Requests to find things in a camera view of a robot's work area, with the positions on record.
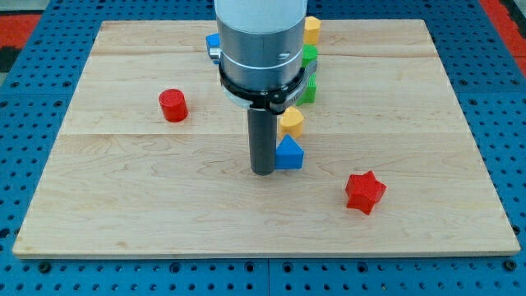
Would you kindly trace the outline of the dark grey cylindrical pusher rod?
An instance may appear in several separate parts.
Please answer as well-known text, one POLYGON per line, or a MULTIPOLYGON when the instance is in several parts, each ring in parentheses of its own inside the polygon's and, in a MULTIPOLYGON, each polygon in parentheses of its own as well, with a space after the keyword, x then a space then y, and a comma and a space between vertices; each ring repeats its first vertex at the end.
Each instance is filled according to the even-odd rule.
POLYGON ((277 119, 266 110, 247 111, 251 170, 257 175, 275 171, 277 119))

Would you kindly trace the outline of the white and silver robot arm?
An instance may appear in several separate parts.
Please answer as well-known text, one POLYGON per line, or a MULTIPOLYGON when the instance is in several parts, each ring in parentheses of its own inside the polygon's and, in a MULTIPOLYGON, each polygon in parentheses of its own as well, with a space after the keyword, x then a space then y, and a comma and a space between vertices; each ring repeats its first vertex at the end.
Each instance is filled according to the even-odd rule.
POLYGON ((302 63, 307 2, 216 0, 219 77, 247 111, 251 171, 275 171, 277 116, 307 88, 316 62, 302 63))

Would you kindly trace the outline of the black clamp ring mount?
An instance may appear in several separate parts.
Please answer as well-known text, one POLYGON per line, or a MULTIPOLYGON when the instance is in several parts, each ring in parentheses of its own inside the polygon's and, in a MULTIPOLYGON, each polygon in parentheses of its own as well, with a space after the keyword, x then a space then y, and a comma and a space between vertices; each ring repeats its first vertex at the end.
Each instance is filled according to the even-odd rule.
POLYGON ((300 68, 299 73, 288 84, 273 90, 242 88, 227 78, 221 63, 218 69, 223 91, 234 104, 244 109, 265 110, 279 115, 302 97, 311 76, 316 73, 317 64, 317 61, 309 62, 305 67, 300 68))

